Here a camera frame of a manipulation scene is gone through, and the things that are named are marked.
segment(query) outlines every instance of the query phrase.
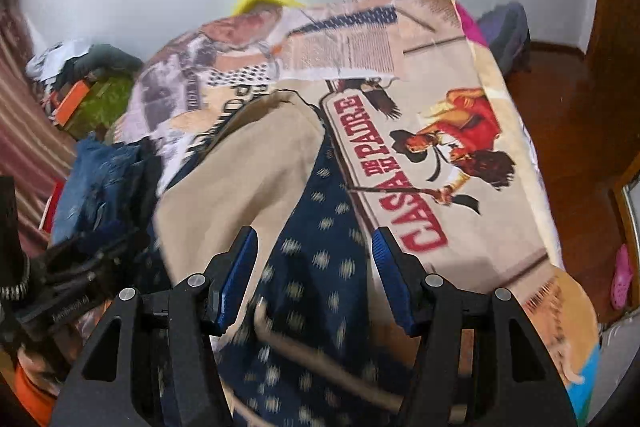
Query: pink shoe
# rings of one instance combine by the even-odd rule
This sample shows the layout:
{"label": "pink shoe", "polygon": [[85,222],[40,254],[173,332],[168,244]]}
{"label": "pink shoe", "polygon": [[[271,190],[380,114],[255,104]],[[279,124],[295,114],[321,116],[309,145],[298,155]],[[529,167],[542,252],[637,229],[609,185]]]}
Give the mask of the pink shoe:
{"label": "pink shoe", "polygon": [[615,309],[621,310],[626,306],[626,296],[629,293],[629,286],[631,286],[633,277],[634,273],[629,264],[628,250],[626,245],[622,245],[616,256],[616,272],[611,282],[611,305]]}

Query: curtain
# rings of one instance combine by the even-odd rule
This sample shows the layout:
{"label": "curtain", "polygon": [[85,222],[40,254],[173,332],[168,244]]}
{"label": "curtain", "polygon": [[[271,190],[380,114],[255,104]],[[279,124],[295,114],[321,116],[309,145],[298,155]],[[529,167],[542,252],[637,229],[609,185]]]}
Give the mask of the curtain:
{"label": "curtain", "polygon": [[0,0],[0,174],[12,176],[22,249],[34,256],[49,240],[38,225],[56,180],[65,180],[75,142],[46,118],[24,67],[33,56],[18,0]]}

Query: wooden floor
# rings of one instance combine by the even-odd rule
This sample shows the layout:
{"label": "wooden floor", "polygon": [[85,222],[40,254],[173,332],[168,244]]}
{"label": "wooden floor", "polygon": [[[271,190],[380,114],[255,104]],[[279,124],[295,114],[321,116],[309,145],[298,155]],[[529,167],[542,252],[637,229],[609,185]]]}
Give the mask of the wooden floor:
{"label": "wooden floor", "polygon": [[611,189],[640,151],[640,89],[547,51],[533,51],[530,71],[511,74],[507,86],[538,151],[565,268],[598,320],[615,320],[609,288],[624,239]]}

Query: illustrated eagle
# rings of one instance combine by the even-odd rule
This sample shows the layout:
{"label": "illustrated eagle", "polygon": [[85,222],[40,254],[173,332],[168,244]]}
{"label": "illustrated eagle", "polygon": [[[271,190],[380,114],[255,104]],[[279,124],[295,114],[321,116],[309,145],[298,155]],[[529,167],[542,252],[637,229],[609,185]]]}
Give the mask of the illustrated eagle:
{"label": "illustrated eagle", "polygon": [[384,87],[380,86],[380,78],[345,78],[338,80],[338,92],[344,92],[347,89],[361,91],[375,110],[382,112],[387,118],[395,120],[402,116],[396,102],[389,97]]}

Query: black cowboy hat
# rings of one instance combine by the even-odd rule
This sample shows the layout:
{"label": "black cowboy hat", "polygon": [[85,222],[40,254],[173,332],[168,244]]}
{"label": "black cowboy hat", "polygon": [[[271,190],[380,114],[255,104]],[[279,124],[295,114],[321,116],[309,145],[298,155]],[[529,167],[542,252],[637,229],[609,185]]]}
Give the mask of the black cowboy hat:
{"label": "black cowboy hat", "polygon": [[427,158],[427,151],[411,152],[407,148],[406,139],[414,137],[414,133],[404,129],[397,129],[395,131],[391,131],[389,133],[389,136],[394,140],[394,144],[391,146],[391,148],[400,154],[404,154],[407,158],[409,158],[410,162],[420,163],[425,158]]}

